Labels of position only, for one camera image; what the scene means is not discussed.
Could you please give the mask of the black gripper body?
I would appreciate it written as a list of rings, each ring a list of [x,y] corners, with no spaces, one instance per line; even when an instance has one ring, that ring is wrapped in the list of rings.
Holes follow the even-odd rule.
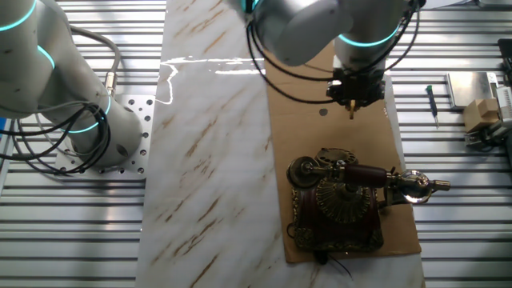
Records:
[[[348,100],[369,106],[384,99],[384,89],[385,80],[382,70],[351,75],[342,69],[335,69],[334,80],[329,82],[326,95],[341,106],[344,106]]]

